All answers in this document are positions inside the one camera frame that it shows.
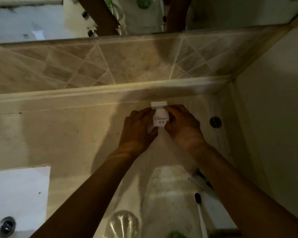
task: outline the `small white box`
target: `small white box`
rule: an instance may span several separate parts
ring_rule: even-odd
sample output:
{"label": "small white box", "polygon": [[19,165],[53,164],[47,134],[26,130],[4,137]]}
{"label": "small white box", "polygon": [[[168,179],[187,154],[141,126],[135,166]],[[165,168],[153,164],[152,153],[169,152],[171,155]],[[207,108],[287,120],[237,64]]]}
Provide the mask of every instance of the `small white box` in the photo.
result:
{"label": "small white box", "polygon": [[165,106],[167,106],[167,101],[151,102],[151,108],[156,110],[153,116],[154,127],[164,127],[169,121],[169,114],[165,110]]}

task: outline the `mirror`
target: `mirror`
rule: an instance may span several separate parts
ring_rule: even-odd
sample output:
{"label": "mirror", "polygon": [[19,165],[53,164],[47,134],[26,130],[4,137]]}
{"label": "mirror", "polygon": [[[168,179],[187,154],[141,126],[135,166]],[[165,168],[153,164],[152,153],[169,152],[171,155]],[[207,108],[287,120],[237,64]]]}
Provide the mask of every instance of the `mirror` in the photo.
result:
{"label": "mirror", "polygon": [[0,0],[0,43],[287,24],[298,0]]}

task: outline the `toothbrush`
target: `toothbrush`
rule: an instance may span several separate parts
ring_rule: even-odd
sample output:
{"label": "toothbrush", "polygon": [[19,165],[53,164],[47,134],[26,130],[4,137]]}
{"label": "toothbrush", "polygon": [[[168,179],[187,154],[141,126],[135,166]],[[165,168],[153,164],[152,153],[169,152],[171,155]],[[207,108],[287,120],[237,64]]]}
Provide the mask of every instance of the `toothbrush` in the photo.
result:
{"label": "toothbrush", "polygon": [[200,216],[200,226],[201,226],[201,231],[202,231],[202,236],[203,238],[208,238],[207,236],[207,227],[204,223],[203,217],[202,217],[202,212],[201,212],[201,196],[199,193],[194,194],[195,202],[198,204],[198,211],[199,211],[199,216]]}

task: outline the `metal drain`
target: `metal drain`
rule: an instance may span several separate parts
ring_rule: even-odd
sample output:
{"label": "metal drain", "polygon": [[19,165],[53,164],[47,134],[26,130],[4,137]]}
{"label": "metal drain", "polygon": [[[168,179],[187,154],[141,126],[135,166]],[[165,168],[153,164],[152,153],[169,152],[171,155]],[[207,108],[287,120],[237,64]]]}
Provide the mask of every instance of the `metal drain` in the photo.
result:
{"label": "metal drain", "polygon": [[16,229],[16,221],[13,217],[8,216],[0,221],[0,237],[9,237]]}

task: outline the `tile backsplash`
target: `tile backsplash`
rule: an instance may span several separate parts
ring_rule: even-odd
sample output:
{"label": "tile backsplash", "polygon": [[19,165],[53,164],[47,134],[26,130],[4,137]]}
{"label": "tile backsplash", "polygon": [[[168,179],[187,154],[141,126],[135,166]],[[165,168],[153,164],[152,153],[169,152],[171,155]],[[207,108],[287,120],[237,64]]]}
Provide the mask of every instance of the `tile backsplash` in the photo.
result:
{"label": "tile backsplash", "polygon": [[0,94],[229,75],[275,27],[0,45]]}

